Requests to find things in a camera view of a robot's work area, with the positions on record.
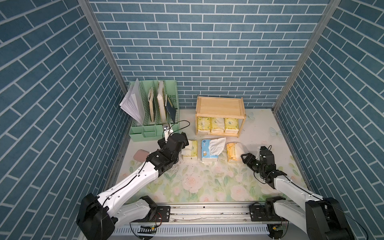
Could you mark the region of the yellow tissue pack with tissue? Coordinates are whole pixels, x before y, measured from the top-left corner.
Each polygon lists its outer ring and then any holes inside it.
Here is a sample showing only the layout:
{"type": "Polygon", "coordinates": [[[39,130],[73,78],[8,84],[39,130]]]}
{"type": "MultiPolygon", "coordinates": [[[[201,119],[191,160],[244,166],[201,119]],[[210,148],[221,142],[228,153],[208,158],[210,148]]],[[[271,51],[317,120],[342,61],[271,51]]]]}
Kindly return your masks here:
{"type": "Polygon", "coordinates": [[[198,159],[198,141],[188,140],[188,142],[189,144],[182,149],[182,158],[186,161],[195,161],[198,159]]]}

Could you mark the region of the orange tissue pack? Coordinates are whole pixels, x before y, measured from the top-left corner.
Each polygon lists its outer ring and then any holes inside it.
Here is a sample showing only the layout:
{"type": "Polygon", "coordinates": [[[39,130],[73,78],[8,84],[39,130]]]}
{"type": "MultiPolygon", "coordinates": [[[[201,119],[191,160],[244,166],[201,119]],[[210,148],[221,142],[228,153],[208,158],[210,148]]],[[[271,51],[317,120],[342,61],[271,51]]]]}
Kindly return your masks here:
{"type": "Polygon", "coordinates": [[[236,163],[242,161],[242,155],[246,154],[248,150],[239,142],[231,142],[226,145],[227,157],[229,163],[236,163]]]}

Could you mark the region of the blue tissue box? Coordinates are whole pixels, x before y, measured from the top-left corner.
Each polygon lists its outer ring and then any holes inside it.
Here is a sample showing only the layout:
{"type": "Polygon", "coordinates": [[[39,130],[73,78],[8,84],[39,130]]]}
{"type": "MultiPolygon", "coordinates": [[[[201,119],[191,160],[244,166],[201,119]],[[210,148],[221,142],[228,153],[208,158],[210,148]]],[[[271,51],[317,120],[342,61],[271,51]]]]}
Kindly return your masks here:
{"type": "Polygon", "coordinates": [[[202,161],[217,162],[226,145],[226,138],[202,140],[202,161]]]}

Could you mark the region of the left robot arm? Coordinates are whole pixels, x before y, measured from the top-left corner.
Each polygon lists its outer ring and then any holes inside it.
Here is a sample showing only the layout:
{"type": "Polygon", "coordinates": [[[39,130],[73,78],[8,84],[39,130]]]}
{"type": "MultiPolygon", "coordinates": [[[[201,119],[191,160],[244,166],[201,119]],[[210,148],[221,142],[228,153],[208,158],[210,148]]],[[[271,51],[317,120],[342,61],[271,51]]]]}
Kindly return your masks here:
{"type": "Polygon", "coordinates": [[[126,202],[170,170],[189,142],[182,132],[172,133],[167,139],[160,139],[158,144],[160,149],[150,153],[135,172],[110,189],[96,196],[89,193],[82,199],[76,223],[86,239],[106,240],[116,228],[136,220],[150,220],[155,215],[157,204],[148,196],[133,204],[126,202]]]}

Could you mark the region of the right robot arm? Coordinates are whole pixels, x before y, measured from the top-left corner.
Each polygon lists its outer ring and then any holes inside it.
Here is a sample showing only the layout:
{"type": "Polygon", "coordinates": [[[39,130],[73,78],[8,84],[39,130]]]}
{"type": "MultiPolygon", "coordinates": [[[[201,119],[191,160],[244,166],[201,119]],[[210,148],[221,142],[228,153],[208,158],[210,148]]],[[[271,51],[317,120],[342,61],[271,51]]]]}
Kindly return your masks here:
{"type": "Polygon", "coordinates": [[[311,240],[353,240],[354,234],[341,205],[334,198],[325,198],[300,187],[288,175],[276,168],[273,153],[261,148],[257,158],[243,154],[242,161],[254,174],[274,190],[283,193],[266,199],[265,203],[250,205],[253,222],[286,221],[293,224],[311,240]]]}

